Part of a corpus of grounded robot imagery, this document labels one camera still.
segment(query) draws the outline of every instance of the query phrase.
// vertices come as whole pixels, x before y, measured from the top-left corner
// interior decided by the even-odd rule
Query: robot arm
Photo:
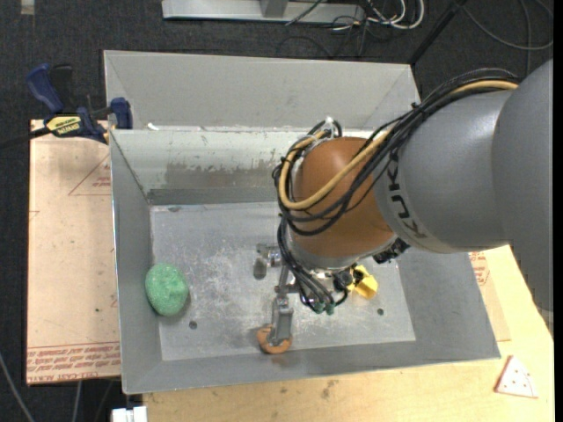
[[[330,125],[274,171],[278,244],[302,299],[323,297],[316,269],[337,274],[408,245],[510,244],[552,321],[552,60],[521,84],[497,69],[451,80],[367,140]]]

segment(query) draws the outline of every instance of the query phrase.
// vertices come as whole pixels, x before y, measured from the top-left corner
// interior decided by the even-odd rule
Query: green sponge
[[[155,264],[147,272],[144,287],[152,308],[161,316],[175,316],[186,304],[189,289],[184,274],[166,263]]]

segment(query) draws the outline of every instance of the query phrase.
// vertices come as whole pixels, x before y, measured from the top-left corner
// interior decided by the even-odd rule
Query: cardboard sheet
[[[109,148],[31,142],[26,381],[120,374]]]

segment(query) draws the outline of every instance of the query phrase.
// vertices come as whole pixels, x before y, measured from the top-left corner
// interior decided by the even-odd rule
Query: blue clamp
[[[88,110],[79,106],[74,113],[64,113],[65,104],[59,92],[53,86],[49,75],[49,65],[43,63],[29,72],[26,76],[27,87],[40,102],[49,108],[50,114],[44,119],[45,129],[58,137],[79,136],[107,143],[107,130],[92,118]],[[95,113],[114,113],[117,119],[117,128],[133,128],[133,116],[129,103],[124,98],[114,98],[109,107]]]

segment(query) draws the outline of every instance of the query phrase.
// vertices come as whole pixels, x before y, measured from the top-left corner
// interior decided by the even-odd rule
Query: yellow cable
[[[507,90],[507,91],[512,91],[512,90],[516,89],[517,87],[518,87],[518,84],[511,83],[509,81],[483,80],[483,81],[478,81],[478,82],[475,82],[475,83],[469,83],[469,84],[466,84],[465,86],[461,86],[461,87],[455,89],[454,91],[450,92],[450,94],[457,94],[458,92],[470,91],[471,89],[478,89],[478,88],[499,88],[499,89],[504,89],[504,90]]]
[[[344,169],[342,169],[340,172],[338,172],[336,175],[334,175],[334,177],[332,177],[330,179],[330,181],[328,181],[328,183],[326,183],[323,187],[321,187],[318,191],[316,191],[311,197],[305,199],[305,200],[301,200],[301,201],[291,201],[285,191],[285,182],[286,179],[288,177],[288,173],[289,173],[289,165],[291,163],[293,163],[293,158],[296,155],[296,151],[292,151],[291,153],[289,153],[288,157],[286,158],[286,162],[284,163],[284,165],[281,168],[281,173],[280,173],[280,182],[278,185],[278,193],[280,195],[280,200],[281,203],[283,204],[284,207],[286,207],[287,209],[306,209],[307,207],[310,207],[312,205],[314,205],[315,203],[317,203],[318,201],[320,201],[323,197],[325,197],[329,192],[332,191],[332,189],[339,184],[339,182],[346,177],[346,175],[352,170],[354,169],[354,167],[359,164],[361,162],[361,160],[363,160],[363,158],[365,158],[366,156],[370,155],[371,153],[373,153],[375,151],[375,149],[377,149],[377,147],[379,147],[381,145],[381,143],[384,141],[385,137],[387,137],[387,135],[389,134],[389,132],[391,132],[392,127],[388,128],[386,130],[386,132],[383,132],[380,137],[376,138],[364,151],[362,151],[359,155],[357,155],[354,159],[352,159],[352,161],[350,161],[346,167]],[[309,145],[311,142],[313,142],[314,140],[309,138],[309,139],[305,139],[302,142],[299,142],[295,149],[300,149],[302,147],[306,147],[307,145]]]
[[[455,89],[454,91],[450,92],[450,95],[456,94],[458,92],[470,91],[470,90],[478,89],[478,88],[498,88],[498,89],[512,91],[512,90],[516,89],[517,87],[518,87],[518,84],[514,84],[514,83],[511,83],[511,82],[508,82],[508,81],[483,80],[483,81],[479,81],[479,82],[476,82],[476,83],[470,83],[470,84],[466,84],[464,86],[461,86],[461,87]],[[379,147],[381,145],[381,143],[384,141],[384,139],[387,137],[387,135],[391,132],[391,130],[393,129],[394,126],[395,126],[395,124],[391,125],[386,131],[381,133],[366,149],[364,149],[359,155],[354,157],[352,159],[352,161],[350,161],[344,169],[342,169],[340,172],[338,172],[336,175],[334,175],[334,177],[332,177],[330,179],[330,181],[328,181],[323,187],[321,187],[318,191],[316,191],[312,196],[308,197],[305,200],[291,201],[289,199],[287,193],[286,193],[286,190],[285,190],[285,182],[286,182],[287,177],[288,177],[289,167],[290,167],[290,165],[293,164],[293,159],[295,158],[298,150],[303,149],[303,148],[307,147],[308,145],[310,145],[315,140],[320,139],[324,135],[324,133],[323,132],[316,133],[315,139],[307,138],[307,139],[299,142],[294,147],[294,149],[288,153],[288,156],[286,157],[286,160],[285,160],[285,162],[284,162],[284,164],[281,168],[280,182],[278,184],[278,194],[280,196],[280,201],[281,201],[282,205],[284,207],[286,207],[287,209],[300,210],[300,209],[306,209],[308,207],[312,207],[315,203],[318,203],[323,197],[325,197],[329,192],[331,192],[332,189],[334,189],[334,187],[336,185],[338,185],[339,182],[344,177],[346,177],[346,175],[352,169],[354,169],[354,167],[357,164],[359,164],[366,156],[375,152],[377,147]]]

